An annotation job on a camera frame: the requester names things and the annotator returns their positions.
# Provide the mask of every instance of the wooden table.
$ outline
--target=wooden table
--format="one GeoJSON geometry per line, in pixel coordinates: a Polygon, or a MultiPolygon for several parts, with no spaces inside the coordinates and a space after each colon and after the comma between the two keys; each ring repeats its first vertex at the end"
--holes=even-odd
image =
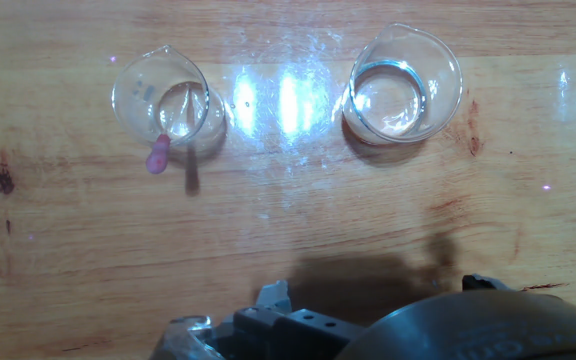
{"type": "Polygon", "coordinates": [[[0,0],[4,165],[0,359],[143,359],[169,319],[277,279],[363,323],[473,272],[576,305],[576,0],[0,0]],[[464,96],[430,140],[373,148],[335,102],[391,22],[453,49],[464,96]],[[235,106],[194,184],[148,174],[110,106],[163,44],[235,106]],[[282,122],[269,84],[289,76],[308,124],[282,122]]]}

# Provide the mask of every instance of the black machine part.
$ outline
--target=black machine part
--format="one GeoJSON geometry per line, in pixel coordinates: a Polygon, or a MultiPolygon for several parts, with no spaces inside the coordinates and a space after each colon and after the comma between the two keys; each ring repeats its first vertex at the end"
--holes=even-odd
{"type": "Polygon", "coordinates": [[[335,360],[576,359],[576,307],[549,295],[477,290],[399,309],[335,360]]]}
{"type": "MultiPolygon", "coordinates": [[[[219,326],[195,326],[192,341],[166,336],[173,326],[186,333],[186,325],[171,322],[162,337],[171,340],[160,341],[151,360],[576,359],[575,306],[479,275],[464,276],[462,285],[462,293],[419,301],[362,328],[292,312],[287,283],[280,281],[219,326]]],[[[182,322],[209,324],[196,319],[182,322]]]]}

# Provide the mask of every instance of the water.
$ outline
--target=water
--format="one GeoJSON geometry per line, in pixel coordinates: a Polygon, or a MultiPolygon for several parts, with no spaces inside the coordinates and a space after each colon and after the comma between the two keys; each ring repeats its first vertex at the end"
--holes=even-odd
{"type": "Polygon", "coordinates": [[[159,101],[155,123],[172,141],[192,133],[206,111],[206,93],[197,82],[177,84],[159,101]]]}
{"type": "Polygon", "coordinates": [[[389,63],[371,65],[355,79],[359,115],[387,136],[414,132],[424,110],[425,97],[416,74],[403,69],[389,63]]]}

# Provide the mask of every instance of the pink object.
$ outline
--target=pink object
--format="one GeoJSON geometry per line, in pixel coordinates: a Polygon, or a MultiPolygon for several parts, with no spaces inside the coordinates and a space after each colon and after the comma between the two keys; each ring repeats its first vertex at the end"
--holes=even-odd
{"type": "Polygon", "coordinates": [[[168,150],[170,149],[170,138],[168,135],[159,135],[157,141],[152,146],[152,152],[146,159],[146,169],[151,174],[161,174],[168,165],[168,150]]]}

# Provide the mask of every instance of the beaker rim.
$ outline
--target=beaker rim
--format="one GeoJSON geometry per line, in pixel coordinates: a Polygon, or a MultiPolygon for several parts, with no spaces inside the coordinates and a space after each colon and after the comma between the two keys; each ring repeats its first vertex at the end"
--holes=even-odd
{"type": "Polygon", "coordinates": [[[154,144],[153,141],[146,139],[145,137],[143,137],[140,134],[137,134],[122,119],[121,114],[117,110],[117,99],[115,97],[115,93],[116,93],[116,89],[117,89],[117,85],[119,83],[119,80],[121,79],[121,76],[129,68],[131,68],[133,65],[137,64],[138,62],[143,61],[144,59],[147,59],[147,58],[149,58],[155,54],[161,53],[161,52],[172,53],[174,56],[178,56],[181,58],[181,60],[186,61],[193,68],[193,70],[196,71],[196,75],[198,76],[198,80],[200,81],[200,85],[201,85],[202,89],[205,91],[205,95],[206,95],[204,111],[202,111],[203,114],[201,115],[201,118],[198,119],[198,121],[195,123],[194,129],[192,131],[190,131],[188,134],[184,135],[183,137],[181,137],[179,139],[175,139],[174,141],[172,141],[170,143],[171,147],[175,147],[175,146],[183,145],[183,144],[187,143],[190,139],[192,139],[199,132],[201,127],[206,122],[206,118],[208,117],[208,110],[210,108],[211,91],[210,91],[210,88],[208,87],[208,82],[206,81],[206,78],[204,77],[204,74],[201,72],[199,67],[192,60],[188,59],[182,53],[177,51],[177,49],[175,49],[172,45],[167,44],[167,45],[161,46],[161,47],[159,47],[153,51],[147,52],[145,54],[142,54],[142,55],[137,56],[137,57],[133,58],[132,60],[130,60],[126,64],[126,66],[124,66],[123,69],[119,72],[119,74],[117,75],[117,79],[115,79],[115,83],[113,84],[112,91],[110,94],[110,101],[112,104],[112,110],[115,114],[115,118],[117,119],[117,121],[119,122],[121,127],[128,134],[130,134],[135,140],[137,140],[139,143],[147,145],[147,146],[152,146],[152,144],[154,144]]]}
{"type": "Polygon", "coordinates": [[[386,140],[388,142],[414,143],[414,142],[428,139],[429,137],[437,134],[439,131],[441,131],[443,128],[445,128],[450,123],[450,121],[454,118],[454,116],[457,113],[457,110],[459,109],[459,105],[461,104],[461,98],[463,95],[463,74],[461,72],[461,66],[459,65],[459,61],[457,60],[457,57],[452,52],[452,50],[448,47],[448,45],[446,45],[446,43],[443,42],[440,38],[433,35],[432,33],[429,33],[427,31],[424,31],[421,29],[417,29],[415,27],[412,27],[412,26],[409,26],[406,24],[392,23],[392,24],[388,25],[386,28],[384,28],[381,32],[379,32],[379,34],[370,43],[368,43],[366,45],[366,47],[364,47],[364,49],[361,51],[361,53],[359,54],[359,56],[357,57],[357,60],[355,61],[354,65],[353,65],[352,71],[350,73],[350,80],[349,80],[348,88],[349,88],[348,97],[350,99],[350,104],[351,104],[355,114],[357,114],[357,117],[359,118],[361,123],[368,130],[370,130],[370,132],[372,132],[373,134],[377,135],[381,139],[386,140]],[[458,96],[457,96],[457,99],[454,101],[454,104],[453,104],[452,109],[450,110],[450,113],[447,114],[447,116],[443,119],[443,121],[441,123],[433,126],[432,129],[430,129],[430,131],[427,131],[425,133],[421,133],[417,136],[405,136],[405,135],[404,136],[392,136],[392,135],[384,134],[383,132],[379,131],[374,125],[372,125],[370,122],[368,122],[364,118],[364,116],[362,116],[361,112],[357,108],[357,105],[355,104],[355,98],[356,98],[355,81],[357,80],[358,75],[363,70],[362,63],[365,60],[365,59],[362,60],[362,56],[364,56],[366,51],[373,45],[373,43],[377,39],[379,39],[386,31],[388,31],[389,29],[391,29],[393,27],[405,28],[410,32],[420,34],[420,35],[426,37],[428,40],[430,40],[434,44],[439,45],[439,47],[441,47],[447,53],[446,60],[450,63],[451,68],[453,68],[453,72],[457,75],[457,78],[458,78],[458,84],[457,84],[457,86],[455,86],[455,88],[453,90],[453,94],[455,93],[455,91],[458,91],[458,96]]]}

